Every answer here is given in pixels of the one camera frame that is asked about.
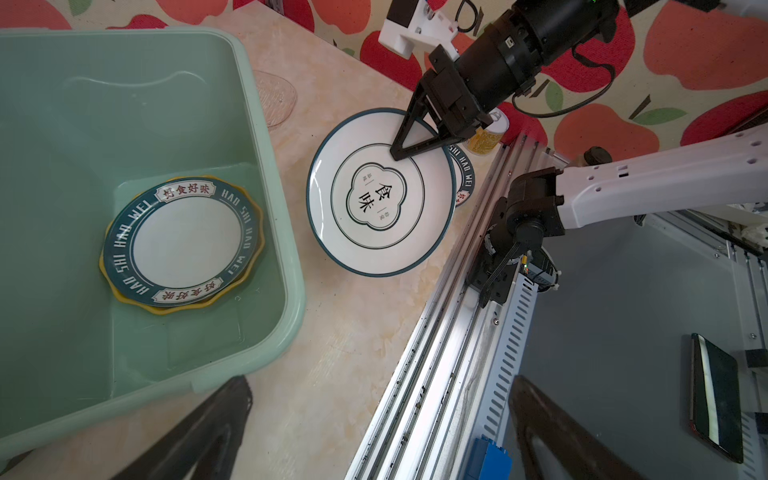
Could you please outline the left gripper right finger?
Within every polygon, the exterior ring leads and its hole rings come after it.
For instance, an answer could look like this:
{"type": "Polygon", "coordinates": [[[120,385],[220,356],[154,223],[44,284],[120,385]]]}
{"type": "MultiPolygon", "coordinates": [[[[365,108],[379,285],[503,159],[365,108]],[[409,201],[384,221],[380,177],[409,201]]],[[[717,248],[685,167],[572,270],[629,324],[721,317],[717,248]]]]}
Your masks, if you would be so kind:
{"type": "Polygon", "coordinates": [[[513,380],[508,405],[527,479],[642,477],[525,376],[513,380]]]}

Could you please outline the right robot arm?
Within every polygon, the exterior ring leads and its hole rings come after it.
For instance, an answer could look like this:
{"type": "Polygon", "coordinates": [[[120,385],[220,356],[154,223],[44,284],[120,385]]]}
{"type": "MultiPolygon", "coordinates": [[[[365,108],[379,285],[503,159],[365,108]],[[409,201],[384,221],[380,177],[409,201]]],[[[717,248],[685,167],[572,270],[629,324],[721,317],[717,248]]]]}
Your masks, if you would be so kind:
{"type": "MultiPolygon", "coordinates": [[[[430,48],[431,68],[411,97],[390,152],[403,160],[469,139],[491,124],[505,99],[528,92],[536,75],[591,38],[613,39],[615,1],[518,1],[463,53],[458,25],[429,1],[395,1],[380,32],[398,55],[430,48]]],[[[547,237],[622,217],[767,196],[767,130],[591,167],[547,168],[517,177],[492,213],[467,284],[479,301],[503,302],[508,266],[537,251],[547,237]]]]}

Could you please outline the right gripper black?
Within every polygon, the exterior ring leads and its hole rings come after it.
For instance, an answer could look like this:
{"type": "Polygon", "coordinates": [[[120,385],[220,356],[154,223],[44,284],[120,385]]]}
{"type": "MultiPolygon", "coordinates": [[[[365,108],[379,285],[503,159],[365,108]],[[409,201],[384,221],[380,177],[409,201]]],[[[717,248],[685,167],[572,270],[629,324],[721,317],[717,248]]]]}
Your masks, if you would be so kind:
{"type": "Polygon", "coordinates": [[[540,72],[540,45],[522,11],[506,11],[458,59],[442,47],[419,82],[390,147],[395,161],[459,143],[492,122],[490,112],[529,89],[540,72]],[[407,145],[416,123],[429,116],[433,135],[407,145]]]}

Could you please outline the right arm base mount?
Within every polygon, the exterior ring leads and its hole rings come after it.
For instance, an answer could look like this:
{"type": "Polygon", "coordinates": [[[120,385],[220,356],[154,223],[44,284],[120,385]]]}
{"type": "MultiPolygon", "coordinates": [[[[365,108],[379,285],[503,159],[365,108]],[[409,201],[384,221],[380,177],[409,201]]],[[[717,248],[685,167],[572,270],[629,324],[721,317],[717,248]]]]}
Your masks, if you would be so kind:
{"type": "Polygon", "coordinates": [[[540,293],[559,288],[561,270],[541,244],[518,242],[501,228],[489,228],[473,260],[465,285],[478,292],[478,305],[503,305],[517,274],[532,281],[540,293]]]}

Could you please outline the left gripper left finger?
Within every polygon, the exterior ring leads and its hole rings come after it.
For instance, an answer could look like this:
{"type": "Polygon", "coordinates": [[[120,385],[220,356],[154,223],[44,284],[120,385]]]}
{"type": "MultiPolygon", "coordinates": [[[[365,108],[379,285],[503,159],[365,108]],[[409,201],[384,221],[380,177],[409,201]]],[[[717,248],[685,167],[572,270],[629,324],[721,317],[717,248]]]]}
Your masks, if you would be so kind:
{"type": "Polygon", "coordinates": [[[252,404],[245,377],[229,379],[114,477],[229,479],[252,404]]]}

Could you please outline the white plate green clover emblem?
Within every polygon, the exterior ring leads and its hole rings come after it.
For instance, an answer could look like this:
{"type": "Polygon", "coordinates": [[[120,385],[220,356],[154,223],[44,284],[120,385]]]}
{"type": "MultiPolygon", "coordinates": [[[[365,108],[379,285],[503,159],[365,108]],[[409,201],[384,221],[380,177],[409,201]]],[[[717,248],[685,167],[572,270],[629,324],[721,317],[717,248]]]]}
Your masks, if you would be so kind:
{"type": "Polygon", "coordinates": [[[424,262],[452,221],[456,174],[440,147],[402,160],[390,149],[401,109],[361,111],[321,142],[308,173],[306,209],[323,251],[344,269],[391,277],[424,262]]]}

